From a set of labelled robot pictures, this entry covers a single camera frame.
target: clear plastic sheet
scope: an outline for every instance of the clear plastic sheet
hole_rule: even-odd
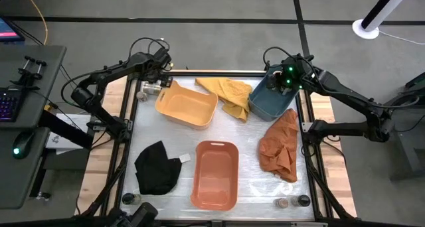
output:
[[[207,93],[195,85],[195,79],[175,77],[185,88]],[[254,89],[261,78],[235,78],[252,86]],[[123,194],[139,193],[135,176],[134,162],[139,154],[149,145],[162,141],[168,158],[176,158],[188,153],[191,160],[183,163],[180,177],[175,188],[162,196],[144,195],[143,202],[151,203],[158,209],[158,219],[199,219],[199,220],[313,220],[313,209],[308,207],[289,207],[282,209],[274,205],[273,200],[293,195],[310,196],[305,159],[301,154],[301,133],[298,133],[297,177],[295,183],[287,183],[272,173],[264,172],[258,160],[258,142],[273,122],[266,122],[250,113],[248,121],[240,120],[225,113],[218,101],[211,126],[206,130],[195,130],[173,123],[155,110],[157,96],[148,96],[148,101],[139,102],[134,122],[133,137],[127,163]],[[289,105],[295,111],[295,100]],[[201,210],[193,206],[190,200],[193,176],[195,174],[196,146],[205,140],[228,141],[239,150],[238,201],[229,211]],[[137,205],[124,205],[121,209],[133,214]]]

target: small white label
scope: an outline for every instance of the small white label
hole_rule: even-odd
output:
[[[180,158],[180,162],[182,163],[185,163],[191,160],[191,156],[188,153],[181,155],[179,158]]]

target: yellow cloth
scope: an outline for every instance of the yellow cloth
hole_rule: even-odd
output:
[[[246,122],[250,111],[248,105],[248,96],[252,92],[250,85],[228,78],[197,78],[195,84],[217,94],[224,102],[223,110],[226,113]]]

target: computer mouse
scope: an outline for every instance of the computer mouse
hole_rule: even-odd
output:
[[[12,154],[13,157],[16,159],[22,159],[25,158],[31,148],[31,141],[34,137],[34,131],[23,131],[21,132],[13,142],[12,146]]]

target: wooden platform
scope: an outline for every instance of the wooden platform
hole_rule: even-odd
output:
[[[112,115],[120,114],[125,86],[126,77],[112,82],[108,85],[106,89],[103,107]],[[133,85],[131,87],[130,97],[133,97],[134,87],[135,82],[133,82]],[[301,95],[303,112],[304,114],[306,114],[307,109],[305,106],[305,100],[302,97],[303,95]],[[318,94],[312,94],[311,100],[316,119],[323,119],[328,122],[335,121],[329,97],[323,97]],[[130,104],[127,105],[127,117],[130,113],[129,109],[131,108],[131,98],[129,98],[129,102]],[[108,139],[108,135],[105,135],[99,141],[99,143]],[[341,149],[341,145],[339,142],[332,142],[331,144]],[[90,154],[86,173],[84,175],[84,180],[81,186],[80,196],[78,198],[78,206],[82,212],[84,212],[89,207],[89,205],[94,201],[94,199],[97,197],[97,195],[100,193],[100,191],[105,185],[112,154],[112,146],[113,142],[111,141],[96,148]],[[117,165],[120,162],[122,156],[122,148],[123,146],[120,147],[120,154],[118,156],[119,158]],[[325,165],[325,172],[329,188],[336,196],[338,201],[344,206],[346,211],[353,216],[357,216],[354,207],[353,197],[351,195],[351,187],[347,176],[347,170],[345,169],[344,159],[338,152],[336,152],[336,150],[334,150],[332,147],[327,146],[326,144],[321,145],[321,152]],[[325,208],[323,204],[323,197],[321,196],[321,191],[319,188],[317,188],[317,192],[319,196],[319,205],[321,208],[321,212],[322,214],[324,214]],[[110,196],[110,208],[113,206],[115,193],[116,190],[114,189],[111,192]]]

